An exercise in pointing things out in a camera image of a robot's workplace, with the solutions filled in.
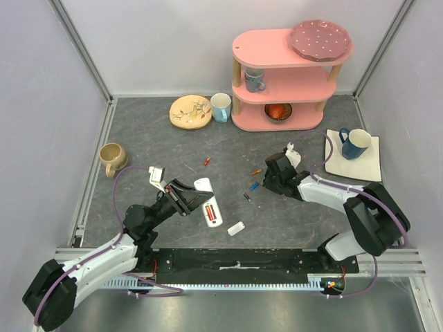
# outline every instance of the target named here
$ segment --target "white remote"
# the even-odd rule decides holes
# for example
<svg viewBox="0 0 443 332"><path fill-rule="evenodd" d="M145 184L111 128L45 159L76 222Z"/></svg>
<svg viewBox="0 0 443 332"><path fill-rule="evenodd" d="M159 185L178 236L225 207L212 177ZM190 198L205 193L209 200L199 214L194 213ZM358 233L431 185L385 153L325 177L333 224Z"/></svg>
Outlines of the white remote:
<svg viewBox="0 0 443 332"><path fill-rule="evenodd" d="M210 185L209 178L199 178L194 182L194 187L196 190L201 190L202 192L214 192L212 185ZM223 223L215 196L204 203L201 209L203 210L208 227L217 227Z"/></svg>

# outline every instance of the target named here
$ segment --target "blue battery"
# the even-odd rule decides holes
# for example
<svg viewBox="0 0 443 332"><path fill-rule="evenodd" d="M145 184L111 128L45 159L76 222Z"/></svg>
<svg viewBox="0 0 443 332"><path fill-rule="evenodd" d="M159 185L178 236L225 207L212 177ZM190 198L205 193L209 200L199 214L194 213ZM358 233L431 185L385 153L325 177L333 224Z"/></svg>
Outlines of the blue battery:
<svg viewBox="0 0 443 332"><path fill-rule="evenodd" d="M258 187L260 184L258 183L258 182L256 182L256 183L254 183L250 188L249 188L249 190L250 191L253 191L256 187Z"/></svg>

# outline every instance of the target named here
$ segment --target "beige mug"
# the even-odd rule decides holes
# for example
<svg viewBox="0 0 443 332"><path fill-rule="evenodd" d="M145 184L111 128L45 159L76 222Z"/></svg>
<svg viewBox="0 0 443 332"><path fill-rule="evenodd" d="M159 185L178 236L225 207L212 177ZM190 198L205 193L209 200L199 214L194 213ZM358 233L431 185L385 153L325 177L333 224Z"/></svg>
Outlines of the beige mug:
<svg viewBox="0 0 443 332"><path fill-rule="evenodd" d="M127 164L127 154L125 149L117 143L103 145L99 153L100 161L106 167L106 176L112 178L116 171L125 168Z"/></svg>

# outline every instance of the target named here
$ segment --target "wall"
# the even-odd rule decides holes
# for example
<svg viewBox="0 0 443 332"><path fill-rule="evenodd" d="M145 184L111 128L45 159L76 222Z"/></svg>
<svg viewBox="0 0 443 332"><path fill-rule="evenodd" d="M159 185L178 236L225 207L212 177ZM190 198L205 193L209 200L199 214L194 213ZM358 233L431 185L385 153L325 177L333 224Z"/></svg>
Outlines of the wall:
<svg viewBox="0 0 443 332"><path fill-rule="evenodd" d="M0 329L26 332L21 297L66 245L106 104L47 1L3 0L0 42Z"/></svg>
<svg viewBox="0 0 443 332"><path fill-rule="evenodd" d="M113 94L231 91L232 42L253 29L335 21L355 44L338 78L353 91L401 0L63 0Z"/></svg>
<svg viewBox="0 0 443 332"><path fill-rule="evenodd" d="M443 15L440 0L417 1L361 96L381 138L386 185L411 221L410 237L443 310Z"/></svg>

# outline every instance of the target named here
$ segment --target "robotic hand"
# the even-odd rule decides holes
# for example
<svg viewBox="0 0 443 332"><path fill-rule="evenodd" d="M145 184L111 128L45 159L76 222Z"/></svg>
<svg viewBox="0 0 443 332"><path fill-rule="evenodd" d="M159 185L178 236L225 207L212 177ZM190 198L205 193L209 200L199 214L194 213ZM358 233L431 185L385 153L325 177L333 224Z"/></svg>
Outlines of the robotic hand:
<svg viewBox="0 0 443 332"><path fill-rule="evenodd" d="M347 215L352 231L335 234L318 248L319 258L326 269L332 263L363 252L380 256L401 237L394 220L364 193L386 205L399 219L403 229L409 231L409 220L381 184L371 183L365 187L344 185L347 190L339 189L343 184L324 181L307 171L298 173L296 167L300 161L300 154L289 143L282 153L265 160L268 169L263 186L277 194L320 203Z"/></svg>
<svg viewBox="0 0 443 332"><path fill-rule="evenodd" d="M115 242L120 235L78 259L64 264L52 259L42 266L23 296L24 304L33 315L51 285L76 266L54 289L39 313L38 322L45 331L55 330L63 324L80 302L113 277L151 264L151 245L158 235L153 229L175 213L189 215L214 196L212 192L198 191L177 179L166 183L163 181L164 171L164 168L150 167L150 183L160 190L156 203L131 205L127 209L123 236L118 243ZM106 248L109 250L100 255L99 252ZM80 265L91 256L97 257Z"/></svg>

